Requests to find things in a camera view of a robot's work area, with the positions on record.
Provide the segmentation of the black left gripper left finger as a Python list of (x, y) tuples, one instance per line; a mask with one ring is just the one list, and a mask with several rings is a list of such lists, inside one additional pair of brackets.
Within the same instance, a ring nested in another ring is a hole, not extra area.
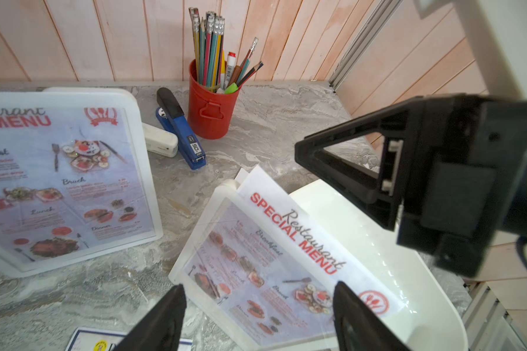
[(183, 285), (173, 286), (114, 350), (178, 350), (186, 308)]

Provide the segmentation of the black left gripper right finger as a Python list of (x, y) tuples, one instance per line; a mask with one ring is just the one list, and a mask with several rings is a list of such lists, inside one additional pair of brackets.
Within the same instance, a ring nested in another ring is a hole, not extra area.
[(344, 282), (335, 286), (333, 309), (340, 350), (409, 351)]

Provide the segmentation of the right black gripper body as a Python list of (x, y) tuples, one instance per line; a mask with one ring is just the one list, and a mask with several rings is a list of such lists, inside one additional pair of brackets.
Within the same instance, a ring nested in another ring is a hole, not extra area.
[(446, 271), (475, 276), (497, 231), (527, 244), (527, 100), (411, 98), (305, 137), (295, 160)]

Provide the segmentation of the white menu holder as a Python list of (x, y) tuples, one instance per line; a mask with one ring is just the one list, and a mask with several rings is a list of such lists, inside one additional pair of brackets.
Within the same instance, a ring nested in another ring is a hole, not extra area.
[(243, 350), (336, 348), (333, 290), (219, 185), (169, 279)]
[(130, 92), (0, 92), (0, 272), (32, 276), (162, 234)]

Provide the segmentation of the special menu sheet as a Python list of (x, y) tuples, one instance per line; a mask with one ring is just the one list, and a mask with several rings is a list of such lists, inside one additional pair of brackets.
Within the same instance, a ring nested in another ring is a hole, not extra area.
[(376, 317), (405, 306), (261, 168), (215, 189), (169, 277), (243, 350), (328, 347), (339, 282)]
[(0, 108), (0, 252), (28, 269), (152, 236), (121, 108)]

